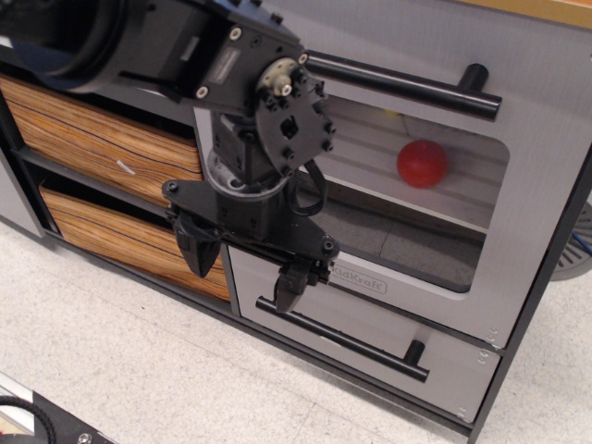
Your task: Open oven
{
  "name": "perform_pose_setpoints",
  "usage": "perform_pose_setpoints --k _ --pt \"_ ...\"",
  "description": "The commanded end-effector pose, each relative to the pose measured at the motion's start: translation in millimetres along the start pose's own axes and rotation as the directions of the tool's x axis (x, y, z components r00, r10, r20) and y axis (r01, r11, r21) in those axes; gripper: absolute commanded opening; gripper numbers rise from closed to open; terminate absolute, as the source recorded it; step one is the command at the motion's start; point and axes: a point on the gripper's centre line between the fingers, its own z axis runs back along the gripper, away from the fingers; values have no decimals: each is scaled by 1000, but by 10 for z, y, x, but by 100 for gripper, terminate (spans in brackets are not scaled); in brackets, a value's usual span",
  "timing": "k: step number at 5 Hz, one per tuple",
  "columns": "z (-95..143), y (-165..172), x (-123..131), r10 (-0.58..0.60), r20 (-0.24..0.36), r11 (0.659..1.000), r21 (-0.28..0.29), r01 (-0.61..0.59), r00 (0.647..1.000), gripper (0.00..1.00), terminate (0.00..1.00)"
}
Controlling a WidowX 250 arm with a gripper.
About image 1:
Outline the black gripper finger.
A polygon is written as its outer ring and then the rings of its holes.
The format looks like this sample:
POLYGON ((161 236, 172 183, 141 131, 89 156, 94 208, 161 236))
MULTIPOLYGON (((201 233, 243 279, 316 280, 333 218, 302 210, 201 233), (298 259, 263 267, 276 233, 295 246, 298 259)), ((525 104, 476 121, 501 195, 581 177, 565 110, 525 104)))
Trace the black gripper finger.
POLYGON ((198 224, 185 212, 175 217, 173 229, 190 270, 199 278, 206 278, 220 253, 220 233, 213 227, 198 224))
POLYGON ((287 313, 303 295, 309 277, 308 264, 290 263, 283 265, 275 286, 276 309, 280 313, 287 313))

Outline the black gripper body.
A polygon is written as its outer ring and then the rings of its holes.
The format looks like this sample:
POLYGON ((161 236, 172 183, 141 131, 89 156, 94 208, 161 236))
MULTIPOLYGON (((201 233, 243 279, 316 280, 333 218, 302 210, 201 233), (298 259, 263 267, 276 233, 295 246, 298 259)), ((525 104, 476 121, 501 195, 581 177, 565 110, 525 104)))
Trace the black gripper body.
POLYGON ((234 246, 280 265, 308 264, 308 284, 327 283, 339 244, 307 216, 289 208, 282 193, 262 201, 236 200, 206 181, 172 179, 162 186, 167 216, 185 212, 202 226, 215 228, 221 245, 234 246))

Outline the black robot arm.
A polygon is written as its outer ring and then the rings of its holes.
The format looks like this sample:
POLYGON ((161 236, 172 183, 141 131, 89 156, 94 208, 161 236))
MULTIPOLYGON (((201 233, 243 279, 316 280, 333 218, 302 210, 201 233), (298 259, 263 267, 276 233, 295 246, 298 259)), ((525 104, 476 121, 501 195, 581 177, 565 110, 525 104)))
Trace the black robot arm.
POLYGON ((209 111, 206 180, 163 187, 195 274, 209 273, 223 244, 275 259, 280 313, 327 282, 339 245, 314 222, 327 201, 315 159, 336 128, 278 13, 258 1, 5 1, 1 34, 54 90, 115 83, 209 111))

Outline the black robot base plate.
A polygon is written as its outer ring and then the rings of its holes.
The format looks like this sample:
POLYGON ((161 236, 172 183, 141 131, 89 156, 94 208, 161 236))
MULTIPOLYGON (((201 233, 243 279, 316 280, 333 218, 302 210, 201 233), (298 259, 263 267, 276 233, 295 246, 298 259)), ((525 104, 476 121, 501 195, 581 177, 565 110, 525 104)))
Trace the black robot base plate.
POLYGON ((87 435, 81 443, 113 444, 114 440, 93 426, 81 421, 43 395, 33 391, 32 403, 41 408, 50 418, 56 433, 57 443, 76 444, 82 435, 87 435))

